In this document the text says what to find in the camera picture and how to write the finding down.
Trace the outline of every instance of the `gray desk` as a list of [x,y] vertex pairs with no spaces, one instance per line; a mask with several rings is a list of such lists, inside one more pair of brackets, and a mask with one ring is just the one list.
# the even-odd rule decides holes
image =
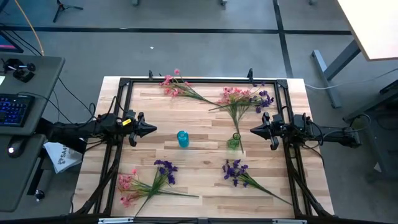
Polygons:
[[[59,57],[39,57],[13,54],[0,54],[0,58],[18,58],[23,63],[36,65],[35,77],[28,83],[23,83],[12,76],[12,72],[5,74],[0,85],[0,93],[15,94],[20,91],[42,95],[50,98],[65,60]],[[35,96],[31,111],[22,128],[0,127],[0,192],[2,192],[0,211],[13,212],[24,193],[37,157],[42,150],[45,136],[33,134],[43,114],[47,100]],[[13,135],[23,135],[29,138],[24,153],[18,158],[7,155],[7,146]]]

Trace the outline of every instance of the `floor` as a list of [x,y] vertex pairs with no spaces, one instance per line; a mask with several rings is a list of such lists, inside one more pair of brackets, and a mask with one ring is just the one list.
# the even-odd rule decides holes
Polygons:
[[[142,0],[139,7],[120,0],[64,0],[82,6],[83,11],[68,9],[53,23],[55,1],[20,0],[27,16],[37,27],[96,27],[100,32],[38,32],[48,56],[66,59],[61,78],[84,103],[96,103],[106,75],[147,75],[172,73],[211,77],[243,77],[253,68],[255,77],[304,78],[322,86],[310,54],[318,49],[330,63],[349,43],[350,35],[286,34],[288,57],[282,54],[277,32],[268,34],[206,34],[198,32],[143,33],[123,32],[123,28],[166,29],[252,29],[277,30],[273,0],[229,0],[222,8],[217,0]],[[335,0],[279,0],[285,30],[348,30]],[[25,26],[14,1],[0,13],[9,26]],[[18,31],[37,46],[31,32]],[[290,62],[291,71],[286,67]],[[364,80],[398,67],[396,60],[367,62],[359,54],[334,79],[335,83]],[[397,79],[391,74],[373,82],[338,87],[343,107],[332,109],[324,91],[307,89],[313,120],[325,126],[344,126],[342,117],[376,97],[378,91]],[[84,121],[88,113],[82,105],[56,86],[61,110],[73,121]],[[57,113],[48,106],[44,116],[55,121]],[[339,217],[380,222],[398,222],[398,184],[369,184],[364,175],[375,165],[366,144],[357,149],[326,143],[322,148],[325,171],[335,213]],[[37,203],[23,197],[14,213],[0,213],[0,219],[43,217],[65,214],[77,182],[77,173],[46,172],[40,183],[45,200]]]

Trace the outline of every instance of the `table leg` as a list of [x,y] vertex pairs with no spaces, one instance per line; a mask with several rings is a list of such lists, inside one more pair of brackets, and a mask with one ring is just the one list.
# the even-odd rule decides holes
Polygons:
[[[314,50],[312,52],[312,57],[315,60],[315,63],[318,68],[318,73],[325,84],[325,87],[332,86],[330,80],[333,79],[352,59],[355,58],[361,49],[359,49],[355,40],[353,40],[343,51],[337,56],[337,58],[327,67],[325,61],[322,58],[319,50]],[[326,89],[328,92],[331,106],[333,108],[340,108],[341,101],[337,94],[337,91],[334,88]]]

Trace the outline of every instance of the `blue cup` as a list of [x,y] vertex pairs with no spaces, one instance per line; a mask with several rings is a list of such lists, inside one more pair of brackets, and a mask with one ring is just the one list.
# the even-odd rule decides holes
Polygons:
[[185,148],[189,146],[189,136],[186,131],[179,131],[177,133],[177,139],[180,147]]

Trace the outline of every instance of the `tripod stand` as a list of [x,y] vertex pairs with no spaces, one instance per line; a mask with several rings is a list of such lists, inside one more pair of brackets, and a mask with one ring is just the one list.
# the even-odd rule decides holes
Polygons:
[[60,0],[57,0],[57,4],[58,4],[58,10],[57,13],[55,13],[55,17],[53,19],[52,22],[56,22],[58,19],[58,16],[60,14],[60,12],[65,11],[66,9],[79,9],[79,10],[83,10],[82,7],[78,7],[78,6],[69,6],[69,5],[64,5],[60,2]]

